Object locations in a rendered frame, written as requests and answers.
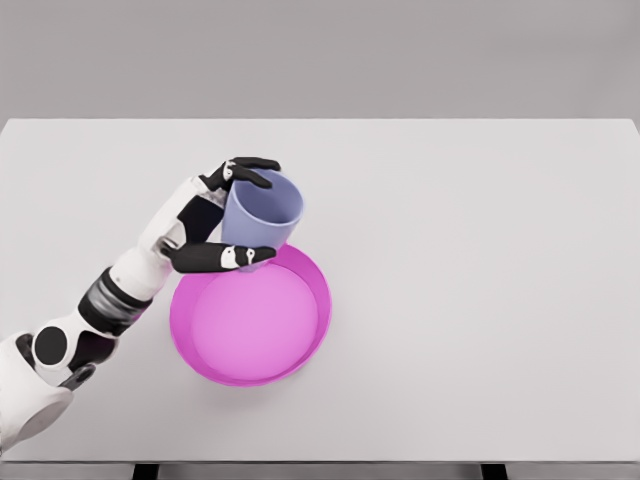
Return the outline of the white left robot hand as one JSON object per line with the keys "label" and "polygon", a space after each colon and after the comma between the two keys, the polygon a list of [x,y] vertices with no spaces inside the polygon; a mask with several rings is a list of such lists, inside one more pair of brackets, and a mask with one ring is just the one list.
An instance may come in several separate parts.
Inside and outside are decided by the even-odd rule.
{"label": "white left robot hand", "polygon": [[179,273],[233,271],[275,257],[272,247],[208,241],[223,220],[236,181],[248,181],[261,189],[272,187],[272,182],[257,172],[259,169],[279,171],[281,165],[260,157],[235,157],[210,173],[188,178],[154,215],[139,245],[169,261]]}

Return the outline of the lavender blue cup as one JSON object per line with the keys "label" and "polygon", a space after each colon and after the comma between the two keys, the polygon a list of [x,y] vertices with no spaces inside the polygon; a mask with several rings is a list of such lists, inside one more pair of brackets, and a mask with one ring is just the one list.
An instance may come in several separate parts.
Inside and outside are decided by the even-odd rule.
{"label": "lavender blue cup", "polygon": [[235,180],[227,197],[221,224],[226,244],[280,249],[303,216],[304,199],[298,187],[278,171],[253,168],[271,188]]}

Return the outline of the pink round plate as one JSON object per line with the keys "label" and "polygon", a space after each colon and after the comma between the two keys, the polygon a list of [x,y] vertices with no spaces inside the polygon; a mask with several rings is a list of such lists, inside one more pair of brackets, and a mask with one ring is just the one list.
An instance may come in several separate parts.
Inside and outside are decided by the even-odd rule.
{"label": "pink round plate", "polygon": [[322,270],[284,245],[251,273],[183,276],[170,305],[170,331],[177,352],[200,376],[256,387],[303,368],[323,343],[331,316]]}

